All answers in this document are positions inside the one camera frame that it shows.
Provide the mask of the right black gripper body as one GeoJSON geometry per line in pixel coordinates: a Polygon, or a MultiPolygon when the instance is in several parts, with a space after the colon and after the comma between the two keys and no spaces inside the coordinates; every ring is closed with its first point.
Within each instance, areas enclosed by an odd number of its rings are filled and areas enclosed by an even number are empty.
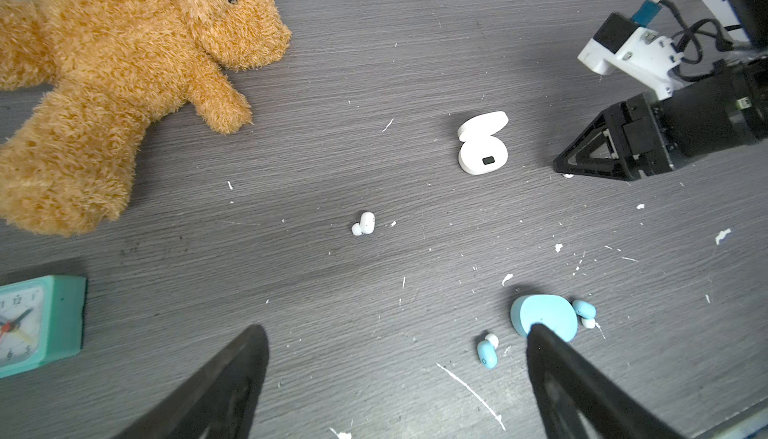
{"type": "Polygon", "coordinates": [[[767,139],[767,59],[719,60],[707,78],[667,99],[635,96],[621,106],[627,176],[679,169],[693,160],[767,139]]]}

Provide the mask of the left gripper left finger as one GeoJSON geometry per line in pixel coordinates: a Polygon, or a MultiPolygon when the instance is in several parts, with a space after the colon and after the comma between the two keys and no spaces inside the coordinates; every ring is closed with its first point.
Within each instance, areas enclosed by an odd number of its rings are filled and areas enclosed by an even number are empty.
{"type": "Polygon", "coordinates": [[[265,329],[250,325],[119,438],[247,438],[269,362],[265,329]]]}

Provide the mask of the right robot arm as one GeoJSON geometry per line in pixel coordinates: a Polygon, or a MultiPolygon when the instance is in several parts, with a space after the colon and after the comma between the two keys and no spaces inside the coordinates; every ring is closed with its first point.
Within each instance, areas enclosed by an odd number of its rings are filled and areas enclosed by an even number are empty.
{"type": "Polygon", "coordinates": [[[767,0],[724,0],[746,41],[719,20],[687,23],[671,0],[611,13],[578,56],[648,92],[601,111],[553,161],[561,174],[634,181],[767,137],[767,0]]]}

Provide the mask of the white earbud charging case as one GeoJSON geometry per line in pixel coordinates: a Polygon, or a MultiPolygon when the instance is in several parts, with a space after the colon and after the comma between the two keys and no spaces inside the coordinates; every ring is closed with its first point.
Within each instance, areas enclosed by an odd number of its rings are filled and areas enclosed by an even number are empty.
{"type": "Polygon", "coordinates": [[[458,153],[460,167],[470,175],[483,175],[503,167],[508,160],[506,145],[495,136],[509,122],[504,111],[472,117],[458,129],[462,146],[458,153]]]}

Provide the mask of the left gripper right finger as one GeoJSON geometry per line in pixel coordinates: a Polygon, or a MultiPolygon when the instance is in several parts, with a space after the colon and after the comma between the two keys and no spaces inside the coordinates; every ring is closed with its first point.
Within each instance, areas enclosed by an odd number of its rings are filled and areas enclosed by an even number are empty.
{"type": "Polygon", "coordinates": [[[549,438],[586,438],[586,419],[603,438],[679,438],[545,325],[527,336],[527,366],[549,438]]]}

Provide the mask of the white earbud one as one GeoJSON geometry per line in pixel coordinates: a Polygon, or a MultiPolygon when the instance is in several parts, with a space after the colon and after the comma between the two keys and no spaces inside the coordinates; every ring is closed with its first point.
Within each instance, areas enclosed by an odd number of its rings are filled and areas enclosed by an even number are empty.
{"type": "Polygon", "coordinates": [[[375,225],[375,214],[370,211],[365,211],[361,214],[359,221],[352,225],[351,231],[354,236],[369,235],[374,232],[375,225]]]}

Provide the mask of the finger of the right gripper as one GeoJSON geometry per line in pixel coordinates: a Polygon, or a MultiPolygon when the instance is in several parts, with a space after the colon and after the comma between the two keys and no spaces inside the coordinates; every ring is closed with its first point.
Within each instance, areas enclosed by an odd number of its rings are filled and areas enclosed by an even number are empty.
{"type": "Polygon", "coordinates": [[[601,111],[553,161],[557,173],[634,181],[636,167],[623,126],[629,119],[620,102],[601,111]]]}

